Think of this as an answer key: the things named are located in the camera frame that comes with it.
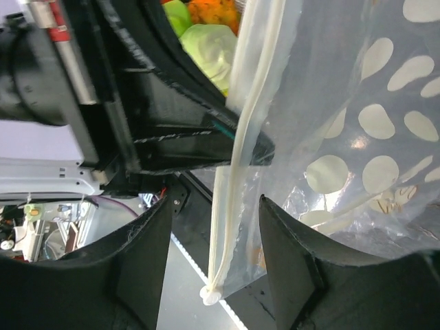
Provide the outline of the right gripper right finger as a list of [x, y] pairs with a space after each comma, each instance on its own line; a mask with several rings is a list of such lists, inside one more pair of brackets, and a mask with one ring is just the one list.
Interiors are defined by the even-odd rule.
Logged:
[[267, 197], [259, 225], [278, 329], [438, 329], [439, 252], [385, 259], [338, 243]]

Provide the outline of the green toy leafy vegetable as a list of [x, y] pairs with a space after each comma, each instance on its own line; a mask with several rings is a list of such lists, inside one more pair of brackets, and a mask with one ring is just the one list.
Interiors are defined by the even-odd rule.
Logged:
[[193, 24], [187, 5], [180, 0], [172, 0], [162, 1], [162, 7], [171, 27], [180, 38]]

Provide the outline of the orange toy ginger root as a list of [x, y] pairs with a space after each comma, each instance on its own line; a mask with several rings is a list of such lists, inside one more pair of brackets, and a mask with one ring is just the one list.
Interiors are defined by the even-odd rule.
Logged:
[[194, 24], [228, 26], [237, 36], [241, 14], [231, 0], [192, 0], [187, 3]]

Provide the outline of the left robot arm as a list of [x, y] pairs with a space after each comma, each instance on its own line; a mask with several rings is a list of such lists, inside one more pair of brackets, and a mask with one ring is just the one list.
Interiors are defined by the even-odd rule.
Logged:
[[159, 1], [22, 1], [1, 20], [1, 198], [159, 190], [229, 164], [239, 118]]

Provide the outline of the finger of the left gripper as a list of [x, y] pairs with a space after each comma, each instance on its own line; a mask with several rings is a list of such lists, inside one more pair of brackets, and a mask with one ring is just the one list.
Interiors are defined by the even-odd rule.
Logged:
[[93, 104], [74, 127], [85, 166], [165, 175], [230, 163], [238, 116], [185, 53], [159, 1], [66, 1]]

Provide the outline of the dotted clear zip bag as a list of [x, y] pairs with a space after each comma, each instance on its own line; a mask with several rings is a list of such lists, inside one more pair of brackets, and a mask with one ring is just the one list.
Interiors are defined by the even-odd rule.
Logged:
[[204, 304], [266, 273], [261, 195], [369, 254], [439, 248], [438, 1], [247, 1], [227, 104]]

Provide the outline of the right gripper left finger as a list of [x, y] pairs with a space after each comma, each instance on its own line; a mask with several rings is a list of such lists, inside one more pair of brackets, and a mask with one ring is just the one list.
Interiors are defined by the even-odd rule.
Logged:
[[1, 328], [156, 328], [171, 224], [172, 208], [163, 198], [56, 261], [2, 257]]

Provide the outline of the green toy cabbage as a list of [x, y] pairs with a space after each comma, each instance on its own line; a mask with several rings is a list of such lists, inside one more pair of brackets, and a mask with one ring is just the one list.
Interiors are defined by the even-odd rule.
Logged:
[[180, 37], [186, 53], [222, 93], [230, 86], [237, 36], [226, 25], [195, 24]]

